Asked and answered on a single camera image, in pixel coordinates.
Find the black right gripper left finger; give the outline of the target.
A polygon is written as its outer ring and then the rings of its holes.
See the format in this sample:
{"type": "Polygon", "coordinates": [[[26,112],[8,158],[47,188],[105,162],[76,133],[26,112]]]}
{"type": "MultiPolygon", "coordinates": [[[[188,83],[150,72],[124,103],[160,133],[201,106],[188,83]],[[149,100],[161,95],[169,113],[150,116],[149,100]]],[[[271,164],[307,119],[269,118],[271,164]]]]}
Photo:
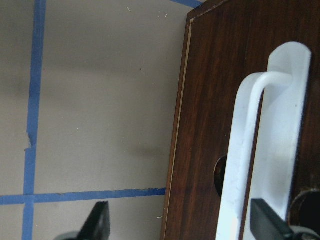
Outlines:
{"type": "Polygon", "coordinates": [[[111,235],[110,207],[108,201],[97,202],[79,232],[68,232],[55,240],[109,240],[111,235]]]}

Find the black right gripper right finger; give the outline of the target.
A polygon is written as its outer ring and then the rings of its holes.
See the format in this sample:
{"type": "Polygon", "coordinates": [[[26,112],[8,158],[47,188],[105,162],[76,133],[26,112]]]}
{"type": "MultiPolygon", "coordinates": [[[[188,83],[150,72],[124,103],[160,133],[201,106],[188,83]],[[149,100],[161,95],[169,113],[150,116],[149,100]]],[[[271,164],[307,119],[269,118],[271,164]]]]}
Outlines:
{"type": "Polygon", "coordinates": [[[318,240],[314,230],[289,226],[262,198],[250,200],[250,231],[256,240],[318,240]]]}

